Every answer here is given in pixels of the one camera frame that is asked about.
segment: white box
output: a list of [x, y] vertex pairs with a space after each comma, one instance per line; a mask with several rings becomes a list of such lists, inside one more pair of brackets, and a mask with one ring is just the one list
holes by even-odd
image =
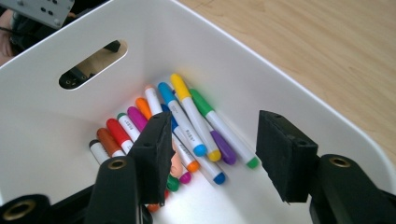
[[[126, 54], [80, 88], [65, 71], [117, 39]], [[42, 193], [59, 202], [91, 185], [96, 130], [143, 88], [180, 73], [255, 148], [259, 110], [284, 115], [319, 144], [319, 155], [356, 161], [376, 185], [396, 192], [382, 149], [350, 121], [251, 49], [176, 1], [109, 1], [0, 69], [1, 203]], [[172, 193], [156, 223], [307, 223], [309, 203], [282, 203], [267, 173], [221, 166], [214, 186], [200, 174]]]

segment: wood grain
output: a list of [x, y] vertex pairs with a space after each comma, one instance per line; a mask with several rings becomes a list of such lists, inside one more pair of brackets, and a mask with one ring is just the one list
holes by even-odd
[[396, 164], [396, 1], [179, 2], [311, 90]]

